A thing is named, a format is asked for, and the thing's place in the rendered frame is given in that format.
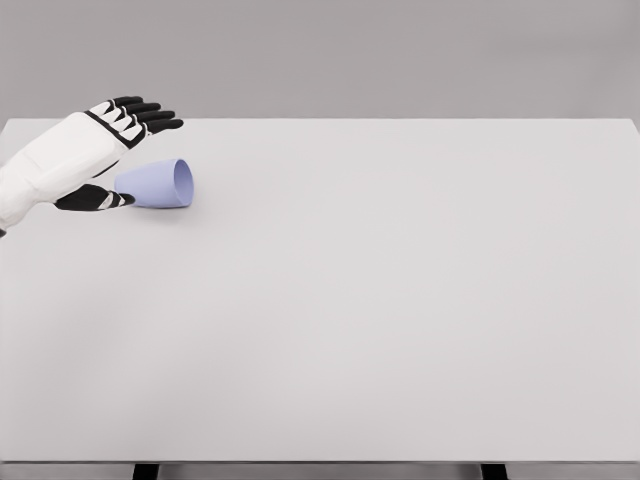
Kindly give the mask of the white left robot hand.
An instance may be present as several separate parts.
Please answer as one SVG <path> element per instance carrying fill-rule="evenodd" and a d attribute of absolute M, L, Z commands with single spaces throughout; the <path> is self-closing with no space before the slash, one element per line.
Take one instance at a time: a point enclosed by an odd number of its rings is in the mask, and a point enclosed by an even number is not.
<path fill-rule="evenodd" d="M 12 206 L 51 203 L 60 210 L 93 212 L 129 206 L 130 193 L 90 183 L 146 138 L 177 130 L 184 121 L 140 96 L 105 100 L 70 114 L 23 147 L 7 167 L 16 189 Z"/>

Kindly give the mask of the light purple cup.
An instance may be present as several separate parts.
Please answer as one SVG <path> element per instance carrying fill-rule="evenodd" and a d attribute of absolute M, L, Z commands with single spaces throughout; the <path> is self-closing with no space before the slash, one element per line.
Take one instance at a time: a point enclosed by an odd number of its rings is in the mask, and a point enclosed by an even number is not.
<path fill-rule="evenodd" d="M 123 172 L 115 177 L 114 190 L 132 195 L 134 206 L 154 209 L 188 207 L 195 193 L 191 169 L 183 159 L 152 162 Z"/>

